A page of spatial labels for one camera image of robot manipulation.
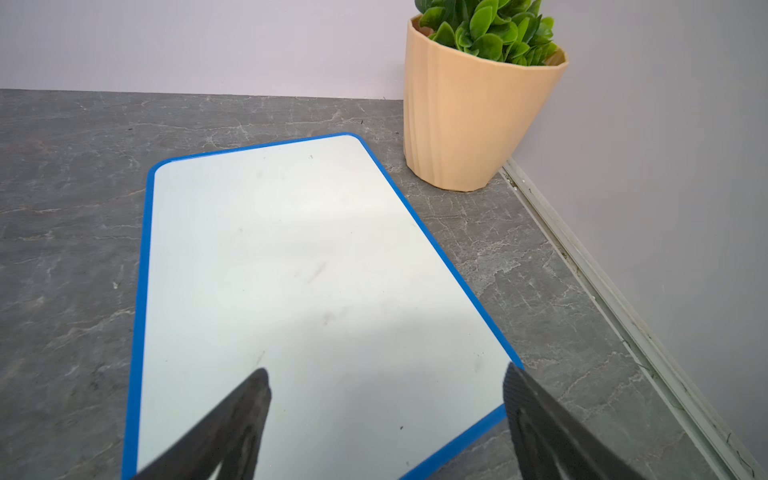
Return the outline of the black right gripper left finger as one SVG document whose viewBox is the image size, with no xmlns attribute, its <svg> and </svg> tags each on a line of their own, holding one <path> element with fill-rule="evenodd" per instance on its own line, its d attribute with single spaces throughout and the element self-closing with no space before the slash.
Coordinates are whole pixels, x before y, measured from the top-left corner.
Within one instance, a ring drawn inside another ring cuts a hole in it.
<svg viewBox="0 0 768 480">
<path fill-rule="evenodd" d="M 272 399 L 255 370 L 137 479 L 252 479 Z"/>
</svg>

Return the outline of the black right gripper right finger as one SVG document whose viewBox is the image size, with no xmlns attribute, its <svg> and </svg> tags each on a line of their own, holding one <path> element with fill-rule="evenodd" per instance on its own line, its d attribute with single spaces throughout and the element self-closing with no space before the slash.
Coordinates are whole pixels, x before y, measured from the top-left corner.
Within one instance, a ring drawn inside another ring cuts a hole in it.
<svg viewBox="0 0 768 480">
<path fill-rule="evenodd" d="M 643 478 L 513 363 L 505 373 L 503 401 L 524 479 Z"/>
</svg>

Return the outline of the blue-framed whiteboard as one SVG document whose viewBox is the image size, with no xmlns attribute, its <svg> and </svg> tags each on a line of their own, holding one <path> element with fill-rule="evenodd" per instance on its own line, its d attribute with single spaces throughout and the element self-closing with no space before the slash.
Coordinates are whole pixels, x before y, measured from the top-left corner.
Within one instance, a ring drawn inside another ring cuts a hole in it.
<svg viewBox="0 0 768 480">
<path fill-rule="evenodd" d="M 259 479 L 425 479 L 504 422 L 518 359 L 351 133 L 148 173 L 122 475 L 249 374 Z"/>
</svg>

